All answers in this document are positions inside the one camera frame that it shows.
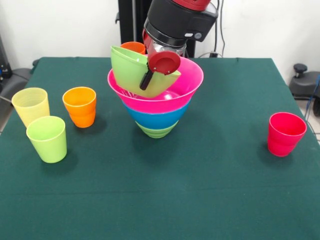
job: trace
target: yellow cup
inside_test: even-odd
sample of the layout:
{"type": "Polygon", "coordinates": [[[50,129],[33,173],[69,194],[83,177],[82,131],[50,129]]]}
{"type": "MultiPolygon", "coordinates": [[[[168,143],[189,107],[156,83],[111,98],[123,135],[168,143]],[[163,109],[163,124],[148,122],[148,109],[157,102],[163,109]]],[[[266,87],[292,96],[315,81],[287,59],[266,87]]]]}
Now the yellow cup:
{"type": "Polygon", "coordinates": [[[34,120],[50,116],[48,94],[42,88],[25,88],[13,95],[11,101],[26,128],[34,120]]]}

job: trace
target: pink bowl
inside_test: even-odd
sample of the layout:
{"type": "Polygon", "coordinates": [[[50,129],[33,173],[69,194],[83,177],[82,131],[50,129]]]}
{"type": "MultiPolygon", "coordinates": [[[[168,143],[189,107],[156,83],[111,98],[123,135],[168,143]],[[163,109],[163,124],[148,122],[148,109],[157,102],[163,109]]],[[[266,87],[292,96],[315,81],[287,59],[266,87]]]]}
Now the pink bowl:
{"type": "Polygon", "coordinates": [[[172,112],[185,106],[204,80],[204,72],[195,62],[181,58],[178,71],[181,76],[166,91],[153,98],[146,98],[129,92],[117,85],[111,69],[108,74],[109,86],[131,109],[149,114],[172,112]]]}

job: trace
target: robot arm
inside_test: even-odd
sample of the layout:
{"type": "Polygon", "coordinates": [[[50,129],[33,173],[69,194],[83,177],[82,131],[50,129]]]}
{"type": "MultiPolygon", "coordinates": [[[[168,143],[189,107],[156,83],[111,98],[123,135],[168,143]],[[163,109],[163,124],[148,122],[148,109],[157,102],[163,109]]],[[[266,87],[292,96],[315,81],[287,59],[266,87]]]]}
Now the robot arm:
{"type": "Polygon", "coordinates": [[[143,30],[149,71],[140,88],[147,88],[154,72],[167,75],[176,71],[187,40],[202,42],[217,18],[210,0],[153,0],[143,30]]]}

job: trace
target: blue bowl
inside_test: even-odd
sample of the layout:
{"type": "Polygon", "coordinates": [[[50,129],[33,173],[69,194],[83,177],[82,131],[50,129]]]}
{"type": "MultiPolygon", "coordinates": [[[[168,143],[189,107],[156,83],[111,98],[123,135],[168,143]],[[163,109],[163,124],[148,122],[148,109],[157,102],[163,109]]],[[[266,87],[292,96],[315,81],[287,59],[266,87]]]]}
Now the blue bowl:
{"type": "Polygon", "coordinates": [[[126,107],[127,111],[131,117],[141,126],[147,129],[166,129],[174,125],[183,114],[186,112],[190,101],[183,107],[166,113],[145,113],[140,111],[135,111],[128,107],[124,102],[123,105],[126,107]]]}

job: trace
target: plastic bowl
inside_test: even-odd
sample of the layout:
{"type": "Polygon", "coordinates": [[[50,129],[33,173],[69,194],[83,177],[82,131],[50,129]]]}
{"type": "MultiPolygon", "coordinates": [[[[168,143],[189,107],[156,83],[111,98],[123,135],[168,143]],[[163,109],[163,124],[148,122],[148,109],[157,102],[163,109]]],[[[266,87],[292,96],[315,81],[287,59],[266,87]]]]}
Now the plastic bowl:
{"type": "Polygon", "coordinates": [[[140,89],[140,83],[148,72],[148,57],[126,48],[111,47],[111,65],[119,87],[145,98],[154,98],[168,89],[180,77],[178,71],[169,75],[155,72],[146,90],[140,89]]]}
{"type": "Polygon", "coordinates": [[[132,108],[128,107],[125,103],[123,103],[126,107],[127,111],[131,115],[131,117],[141,126],[148,128],[148,129],[166,129],[173,124],[175,124],[177,121],[180,120],[180,118],[183,116],[183,114],[186,112],[189,102],[175,110],[170,111],[167,113],[145,113],[140,111],[135,111],[132,108]]]}
{"type": "Polygon", "coordinates": [[[172,129],[174,129],[174,127],[178,124],[178,121],[173,124],[170,127],[167,128],[163,128],[163,129],[150,129],[150,128],[146,128],[144,126],[141,126],[139,123],[135,122],[139,128],[145,133],[147,134],[150,138],[153,139],[160,139],[165,137],[166,135],[168,135],[172,129]]]}
{"type": "Polygon", "coordinates": [[[161,114],[175,111],[185,106],[195,94],[204,80],[204,72],[195,62],[181,58],[179,72],[181,76],[177,81],[154,98],[146,98],[121,88],[117,83],[111,69],[108,74],[108,84],[131,109],[149,114],[161,114]]]}

